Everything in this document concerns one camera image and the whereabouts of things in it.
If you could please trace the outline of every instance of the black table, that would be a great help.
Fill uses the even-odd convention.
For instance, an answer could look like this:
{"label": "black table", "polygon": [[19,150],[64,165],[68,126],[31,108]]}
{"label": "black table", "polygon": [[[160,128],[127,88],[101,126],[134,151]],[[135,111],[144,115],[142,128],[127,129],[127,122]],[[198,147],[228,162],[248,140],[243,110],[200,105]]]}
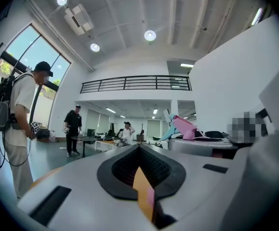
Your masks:
{"label": "black table", "polygon": [[73,136],[72,139],[73,140],[77,140],[77,141],[82,141],[82,143],[83,143],[82,158],[85,157],[85,145],[86,145],[86,142],[95,142],[96,141],[95,137],[89,137],[89,136]]}

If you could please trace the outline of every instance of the man in white t-shirt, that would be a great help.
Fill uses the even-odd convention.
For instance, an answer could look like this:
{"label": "man in white t-shirt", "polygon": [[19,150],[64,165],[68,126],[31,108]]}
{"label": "man in white t-shirt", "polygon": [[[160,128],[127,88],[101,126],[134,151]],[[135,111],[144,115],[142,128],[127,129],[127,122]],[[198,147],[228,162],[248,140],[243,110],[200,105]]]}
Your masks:
{"label": "man in white t-shirt", "polygon": [[128,121],[124,122],[124,124],[124,130],[120,132],[119,137],[124,139],[125,144],[129,145],[132,143],[132,134],[135,132],[135,129],[132,128]]}
{"label": "man in white t-shirt", "polygon": [[33,139],[31,137],[33,132],[27,122],[27,114],[30,113],[36,84],[42,85],[49,76],[53,76],[50,69],[51,67],[47,62],[38,63],[32,73],[20,75],[22,78],[15,82],[12,89],[10,114],[15,114],[17,123],[22,130],[14,129],[12,126],[7,129],[5,132],[5,151],[12,170],[15,193],[19,199],[33,183],[27,159],[27,138]]}

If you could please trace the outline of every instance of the railing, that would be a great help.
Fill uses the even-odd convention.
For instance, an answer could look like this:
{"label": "railing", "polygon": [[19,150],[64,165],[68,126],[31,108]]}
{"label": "railing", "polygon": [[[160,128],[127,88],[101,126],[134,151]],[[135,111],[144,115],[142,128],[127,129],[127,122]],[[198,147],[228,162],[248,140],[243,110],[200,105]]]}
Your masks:
{"label": "railing", "polygon": [[84,82],[80,93],[109,90],[192,90],[185,76],[127,76]]}

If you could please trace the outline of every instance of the black cap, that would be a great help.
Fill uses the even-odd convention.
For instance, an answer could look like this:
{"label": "black cap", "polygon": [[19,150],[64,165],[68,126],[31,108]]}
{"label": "black cap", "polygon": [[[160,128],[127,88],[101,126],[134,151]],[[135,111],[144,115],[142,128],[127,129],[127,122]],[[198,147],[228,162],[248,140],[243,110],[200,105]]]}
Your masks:
{"label": "black cap", "polygon": [[34,72],[46,71],[48,76],[53,77],[51,67],[47,62],[40,62],[35,66]]}

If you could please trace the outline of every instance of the sky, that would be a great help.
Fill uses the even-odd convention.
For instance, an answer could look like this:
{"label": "sky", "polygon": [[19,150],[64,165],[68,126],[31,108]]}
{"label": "sky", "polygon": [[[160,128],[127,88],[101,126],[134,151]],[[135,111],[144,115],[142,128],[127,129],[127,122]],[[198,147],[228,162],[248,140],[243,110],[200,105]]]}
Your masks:
{"label": "sky", "polygon": [[39,34],[29,26],[26,28],[6,50],[15,59],[32,70],[39,62],[45,61],[52,66],[53,77],[50,82],[57,79],[62,80],[70,63],[49,44]]}

